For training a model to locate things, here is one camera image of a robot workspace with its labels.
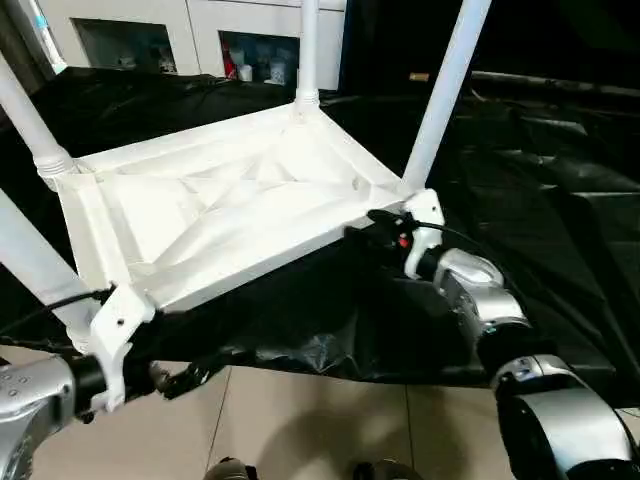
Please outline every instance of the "tiled floor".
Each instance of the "tiled floor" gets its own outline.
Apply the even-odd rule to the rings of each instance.
[[[640,419],[623,417],[640,434]],[[511,478],[489,391],[240,367],[172,402],[147,397],[68,427],[38,449],[33,478],[201,480],[225,456],[256,465],[262,480],[346,480],[354,463],[382,458],[413,463],[425,480]]]

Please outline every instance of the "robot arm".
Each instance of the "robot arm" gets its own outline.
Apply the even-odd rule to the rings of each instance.
[[[91,324],[92,355],[0,368],[0,479],[29,478],[36,448],[75,417],[112,412],[156,389],[163,372],[125,361],[131,335],[154,313],[144,295],[118,287]]]
[[[400,214],[372,211],[392,227],[389,243],[403,251],[404,272],[433,282],[456,314],[496,397],[511,469],[519,480],[640,478],[632,436],[616,412],[557,356],[505,287],[489,260],[444,250],[444,223],[433,191]]]

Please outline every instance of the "black cable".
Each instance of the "black cable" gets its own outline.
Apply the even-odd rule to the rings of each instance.
[[[0,329],[0,335],[4,334],[7,330],[11,330],[13,328],[19,327],[27,323],[28,321],[33,320],[35,317],[38,317],[45,313],[52,312],[57,308],[66,307],[67,305],[71,305],[72,303],[86,300],[88,298],[93,298],[103,303],[107,298],[109,298],[109,295],[111,295],[113,290],[114,290],[114,287],[111,287],[108,290],[94,290],[93,292],[80,293],[78,295],[73,295],[71,297],[63,298],[62,300],[58,300],[57,302],[53,302],[49,305],[45,305],[25,315],[24,317],[18,318],[17,320],[10,322],[8,325],[5,325]]]
[[[419,222],[417,220],[414,220],[414,222],[416,223],[416,225],[418,227],[433,228],[434,230],[440,230],[441,232],[446,232],[446,233],[450,233],[452,235],[455,235],[456,237],[458,237],[458,238],[464,240],[465,242],[473,245],[483,255],[489,256],[489,255],[487,255],[487,251],[486,251],[485,247],[480,242],[474,240],[473,238],[471,238],[468,235],[465,235],[462,232],[459,232],[458,230],[455,230],[455,229],[453,229],[451,227],[447,227],[445,225],[439,225],[437,223]]]

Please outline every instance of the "white pole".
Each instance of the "white pole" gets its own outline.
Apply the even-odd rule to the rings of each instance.
[[[402,177],[412,189],[424,188],[427,181],[490,6],[491,0],[462,2],[427,111]]]
[[[43,304],[89,291],[2,190],[0,226],[0,263]],[[80,352],[86,350],[89,323],[99,308],[97,301],[87,299],[53,311],[67,327],[69,338]]]
[[[29,6],[31,7],[33,17],[35,18],[35,26],[40,31],[42,41],[47,49],[47,53],[49,54],[53,71],[58,74],[66,68],[67,64],[58,52],[58,47],[53,41],[53,37],[49,31],[49,24],[47,23],[45,16],[42,14],[42,10],[40,10],[38,2],[36,2],[36,0],[29,0]]]
[[[296,104],[318,105],[316,71],[318,64],[319,0],[302,0],[302,32],[300,34],[300,70]]]
[[[31,150],[38,173],[53,189],[52,177],[72,170],[73,160],[56,142],[2,53],[0,53],[0,104]]]

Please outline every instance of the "black plastic sheet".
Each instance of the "black plastic sheet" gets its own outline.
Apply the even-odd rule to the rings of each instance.
[[[286,103],[293,92],[211,77],[72,69],[36,105],[72,155]],[[640,121],[540,99],[463,98],[429,179],[450,226],[483,243],[561,355],[617,404],[640,399]],[[324,110],[401,173],[425,97],[326,99]],[[16,133],[0,133],[2,187],[71,261],[59,205]],[[445,235],[445,243],[457,245]],[[37,302],[3,272],[5,321]],[[61,351],[53,319],[2,331]],[[430,286],[338,242],[136,335],[133,355],[392,383],[479,385],[455,319]]]

